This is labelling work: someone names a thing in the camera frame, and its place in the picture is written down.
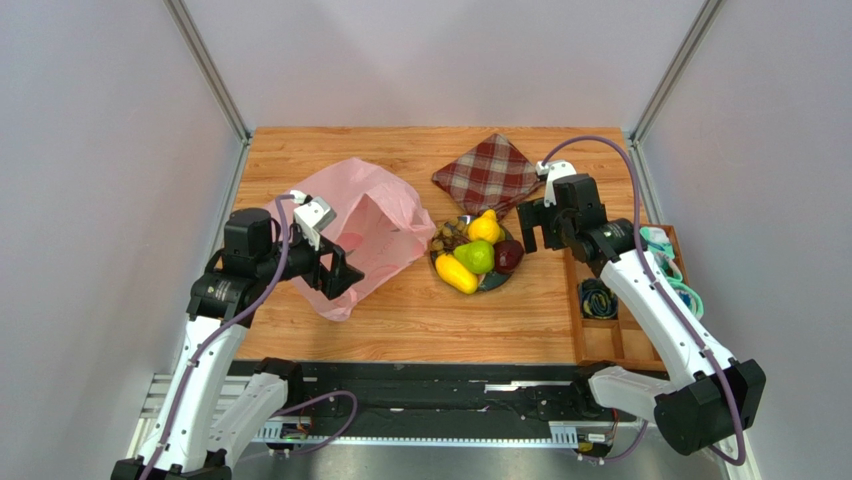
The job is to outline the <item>fake grape bunch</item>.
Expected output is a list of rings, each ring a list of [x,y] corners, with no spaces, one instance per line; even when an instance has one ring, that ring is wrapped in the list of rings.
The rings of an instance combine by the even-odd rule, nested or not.
[[[452,253],[459,246],[469,243],[467,223],[461,218],[454,218],[441,224],[429,244],[429,251],[434,254]]]

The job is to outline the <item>pink plastic bag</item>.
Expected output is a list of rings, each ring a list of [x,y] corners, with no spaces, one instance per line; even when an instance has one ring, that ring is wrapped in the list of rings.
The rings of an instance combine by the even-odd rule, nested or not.
[[[336,218],[322,235],[345,251],[349,265],[365,274],[334,300],[301,279],[291,282],[317,314],[331,321],[348,319],[357,303],[420,259],[435,232],[411,185],[358,158],[335,163],[293,188],[330,205]]]

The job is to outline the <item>yellow fake mango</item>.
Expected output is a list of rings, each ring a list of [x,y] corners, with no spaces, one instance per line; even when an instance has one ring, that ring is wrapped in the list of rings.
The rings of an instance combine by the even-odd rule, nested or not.
[[[442,281],[459,292],[471,295],[478,290],[479,278],[450,254],[440,254],[434,262],[435,270]]]

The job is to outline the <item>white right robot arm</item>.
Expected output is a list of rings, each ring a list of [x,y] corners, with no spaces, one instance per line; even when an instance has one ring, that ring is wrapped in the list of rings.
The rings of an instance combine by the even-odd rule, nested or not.
[[[755,360],[739,361],[686,307],[663,277],[634,223],[609,220],[597,184],[587,174],[559,174],[542,199],[518,205],[523,244],[569,249],[633,315],[660,356],[667,379],[598,361],[575,373],[573,406],[586,416],[610,409],[652,422],[681,455],[743,433],[756,418],[766,385]]]

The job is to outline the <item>red fake apple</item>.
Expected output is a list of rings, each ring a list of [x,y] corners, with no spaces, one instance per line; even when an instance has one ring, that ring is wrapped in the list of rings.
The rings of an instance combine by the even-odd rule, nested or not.
[[[503,240],[494,244],[494,271],[509,275],[512,274],[522,262],[525,249],[517,240]]]

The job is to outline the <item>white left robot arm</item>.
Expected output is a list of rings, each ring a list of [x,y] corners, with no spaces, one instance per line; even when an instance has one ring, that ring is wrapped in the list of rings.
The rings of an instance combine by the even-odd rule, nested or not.
[[[363,280],[322,231],[336,217],[309,197],[293,218],[263,208],[233,212],[223,246],[192,285],[180,364],[154,427],[135,457],[116,462],[114,479],[230,479],[268,419],[299,409],[299,363],[263,359],[220,418],[214,416],[237,350],[259,307],[282,281],[302,279],[328,299]]]

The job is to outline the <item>green fake fruit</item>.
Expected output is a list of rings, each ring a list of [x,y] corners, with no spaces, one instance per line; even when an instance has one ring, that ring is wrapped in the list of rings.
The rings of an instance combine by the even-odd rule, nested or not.
[[[476,275],[487,274],[495,266],[494,247],[485,240],[475,240],[460,245],[454,249],[453,255],[465,268]]]

